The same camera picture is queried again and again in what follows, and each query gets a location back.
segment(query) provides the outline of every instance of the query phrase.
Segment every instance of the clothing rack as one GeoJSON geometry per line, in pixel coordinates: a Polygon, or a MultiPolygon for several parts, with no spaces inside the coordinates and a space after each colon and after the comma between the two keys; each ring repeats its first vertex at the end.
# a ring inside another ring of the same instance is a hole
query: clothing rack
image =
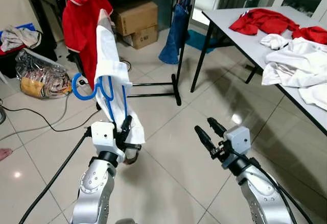
{"type": "MultiPolygon", "coordinates": [[[[177,73],[176,75],[173,73],[171,75],[171,82],[160,82],[160,83],[133,83],[133,87],[140,87],[140,86],[169,86],[171,85],[173,88],[172,92],[164,92],[164,93],[146,93],[146,94],[130,94],[127,97],[154,97],[154,96],[175,96],[176,99],[176,104],[178,106],[181,105],[181,98],[178,90],[178,81],[180,77],[180,70],[182,66],[182,61],[183,61],[183,54],[184,54],[184,47],[185,47],[185,42],[186,42],[186,37],[188,33],[188,27],[189,27],[189,21],[190,21],[190,16],[192,14],[193,10],[193,5],[194,5],[195,0],[191,0],[190,5],[188,6],[188,18],[185,24],[183,36],[182,36],[182,47],[180,50],[180,55],[179,55],[179,63],[178,63],[178,68],[177,68],[177,73]]],[[[70,52],[70,58],[73,59],[73,61],[77,64],[79,72],[82,73],[83,76],[85,76],[85,73],[82,68],[82,62],[77,53],[70,52]]]]}

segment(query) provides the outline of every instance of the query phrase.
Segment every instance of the plastic bag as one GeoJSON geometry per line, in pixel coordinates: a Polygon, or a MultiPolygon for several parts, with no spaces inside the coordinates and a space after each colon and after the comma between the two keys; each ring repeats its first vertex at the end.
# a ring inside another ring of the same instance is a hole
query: plastic bag
{"type": "Polygon", "coordinates": [[[23,93],[37,98],[59,98],[72,91],[64,66],[29,49],[16,56],[16,72],[23,93]]]}

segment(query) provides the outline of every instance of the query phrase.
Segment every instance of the robotic arm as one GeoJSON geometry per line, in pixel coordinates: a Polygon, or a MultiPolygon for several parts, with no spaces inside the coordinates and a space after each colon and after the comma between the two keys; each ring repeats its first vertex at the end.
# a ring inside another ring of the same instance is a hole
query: robotic arm
{"type": "MultiPolygon", "coordinates": [[[[115,125],[110,122],[97,121],[91,125],[92,141],[98,156],[91,159],[89,168],[81,177],[71,224],[107,223],[115,168],[124,162],[126,149],[141,149],[141,145],[125,143],[131,121],[132,117],[128,116],[120,133],[116,132],[115,125]]],[[[121,220],[119,223],[135,224],[132,219],[121,220]]]]}
{"type": "Polygon", "coordinates": [[[218,158],[224,169],[229,169],[236,176],[246,198],[254,223],[281,224],[294,223],[289,206],[278,190],[273,177],[264,174],[256,159],[248,159],[245,154],[251,148],[250,131],[243,126],[226,130],[215,119],[208,118],[208,123],[223,141],[215,147],[208,134],[199,126],[195,126],[202,144],[209,151],[211,158],[218,158]]]}

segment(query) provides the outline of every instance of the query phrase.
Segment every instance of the red polo shirt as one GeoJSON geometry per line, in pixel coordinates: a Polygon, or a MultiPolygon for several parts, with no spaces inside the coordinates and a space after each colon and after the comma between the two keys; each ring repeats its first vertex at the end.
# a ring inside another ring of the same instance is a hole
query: red polo shirt
{"type": "Polygon", "coordinates": [[[62,15],[62,27],[68,49],[79,53],[86,78],[94,88],[97,67],[96,29],[101,9],[110,15],[112,6],[108,0],[66,0],[62,15]]]}

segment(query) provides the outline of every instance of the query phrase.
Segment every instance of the white cloth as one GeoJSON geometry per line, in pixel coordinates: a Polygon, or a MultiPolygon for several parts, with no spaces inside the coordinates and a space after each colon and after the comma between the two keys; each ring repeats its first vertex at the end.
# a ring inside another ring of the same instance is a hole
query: white cloth
{"type": "Polygon", "coordinates": [[[299,88],[298,91],[306,104],[315,104],[327,110],[327,83],[299,88]]]}
{"type": "Polygon", "coordinates": [[[290,41],[291,39],[286,39],[279,34],[268,34],[261,39],[260,44],[270,47],[271,49],[281,49],[290,41]]]}
{"type": "MultiPolygon", "coordinates": [[[[97,26],[98,63],[94,83],[98,83],[99,77],[102,77],[104,90],[106,94],[110,96],[108,77],[111,76],[114,99],[110,102],[110,105],[117,125],[117,130],[120,131],[121,125],[125,119],[122,86],[124,85],[126,87],[127,96],[130,93],[132,83],[129,82],[127,65],[119,61],[114,35],[112,30],[108,29],[111,28],[110,22],[109,24],[104,24],[102,20],[101,25],[97,26]]],[[[96,99],[109,121],[112,121],[109,114],[109,109],[106,105],[106,99],[99,89],[96,94],[96,99]]],[[[145,143],[143,126],[141,125],[137,114],[132,110],[130,105],[127,105],[127,113],[133,117],[133,120],[126,142],[131,144],[145,143]]]]}
{"type": "Polygon", "coordinates": [[[327,109],[327,46],[293,39],[280,51],[267,55],[262,85],[298,87],[307,104],[327,109]]]}
{"type": "Polygon", "coordinates": [[[15,49],[22,44],[29,48],[35,48],[41,43],[41,34],[27,28],[17,29],[13,26],[8,26],[1,34],[1,42],[0,48],[3,52],[15,49]]]}

